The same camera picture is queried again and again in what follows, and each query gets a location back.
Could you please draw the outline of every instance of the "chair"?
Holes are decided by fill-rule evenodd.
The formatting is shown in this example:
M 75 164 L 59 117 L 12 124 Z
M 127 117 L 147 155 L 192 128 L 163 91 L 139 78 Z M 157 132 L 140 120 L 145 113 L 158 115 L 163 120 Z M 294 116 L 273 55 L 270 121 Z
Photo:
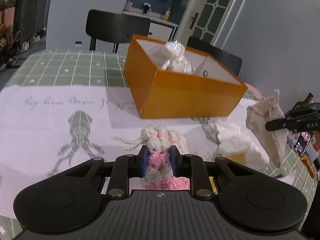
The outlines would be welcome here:
M 132 35 L 148 36 L 150 19 L 137 16 L 90 10 L 85 32 L 91 37 L 90 50 L 96 49 L 97 39 L 112 42 L 117 52 L 119 43 L 129 43 Z
M 230 69 L 234 74 L 236 74 L 236 76 L 239 75 L 242 65 L 241 58 L 211 46 L 209 43 L 193 36 L 189 38 L 187 46 L 209 53 L 211 56 L 215 57 L 218 61 L 225 65 L 226 68 Z

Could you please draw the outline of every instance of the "door handle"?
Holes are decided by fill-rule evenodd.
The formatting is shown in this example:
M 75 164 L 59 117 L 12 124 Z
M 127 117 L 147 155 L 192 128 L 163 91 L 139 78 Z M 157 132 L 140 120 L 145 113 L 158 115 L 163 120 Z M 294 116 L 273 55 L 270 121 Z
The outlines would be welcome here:
M 191 17 L 193 20 L 192 20 L 192 23 L 191 23 L 191 25 L 190 25 L 190 30 L 193 29 L 193 25 L 195 25 L 196 20 L 197 20 L 197 18 L 198 18 L 198 15 L 199 15 L 199 13 L 196 13 L 195 16 Z

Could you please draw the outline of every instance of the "pink and white crochet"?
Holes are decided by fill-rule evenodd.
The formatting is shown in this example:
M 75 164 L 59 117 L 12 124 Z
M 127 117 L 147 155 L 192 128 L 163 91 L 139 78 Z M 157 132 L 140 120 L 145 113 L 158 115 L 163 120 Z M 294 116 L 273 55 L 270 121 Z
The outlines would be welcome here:
M 168 152 L 171 145 L 176 145 L 182 155 L 189 153 L 187 140 L 184 136 L 177 134 L 174 130 L 168 131 L 166 126 L 148 126 L 142 129 L 137 140 L 128 141 L 119 137 L 112 139 L 132 145 L 125 148 L 127 151 L 133 150 L 141 144 L 147 145 L 150 155 L 146 176 L 143 179 L 145 189 L 184 190 L 190 188 L 189 179 L 173 176 Z

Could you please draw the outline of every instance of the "floor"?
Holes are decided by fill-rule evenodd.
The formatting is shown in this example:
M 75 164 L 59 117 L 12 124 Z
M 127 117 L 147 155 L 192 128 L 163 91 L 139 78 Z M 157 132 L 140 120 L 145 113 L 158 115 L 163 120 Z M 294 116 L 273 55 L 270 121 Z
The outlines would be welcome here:
M 37 43 L 31 43 L 29 45 L 29 49 L 26 52 L 19 54 L 18 58 L 20 60 L 16 63 L 16 65 L 21 65 L 29 55 L 45 49 L 45 43 L 46 43 L 46 37 L 43 37 Z M 11 76 L 15 73 L 16 70 L 17 68 L 7 69 L 5 72 L 0 74 L 0 91 L 3 89 L 5 84 L 8 82 L 8 80 L 11 78 Z

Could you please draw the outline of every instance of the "clear plastic wrapped item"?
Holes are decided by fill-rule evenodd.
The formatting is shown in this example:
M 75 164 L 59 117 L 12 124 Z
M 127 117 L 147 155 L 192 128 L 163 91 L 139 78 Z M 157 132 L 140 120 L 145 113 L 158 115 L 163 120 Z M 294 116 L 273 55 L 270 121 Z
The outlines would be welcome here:
M 192 74 L 195 68 L 191 62 L 184 56 L 185 48 L 179 41 L 169 41 L 163 48 L 168 60 L 163 64 L 163 70 L 170 69 L 176 72 Z

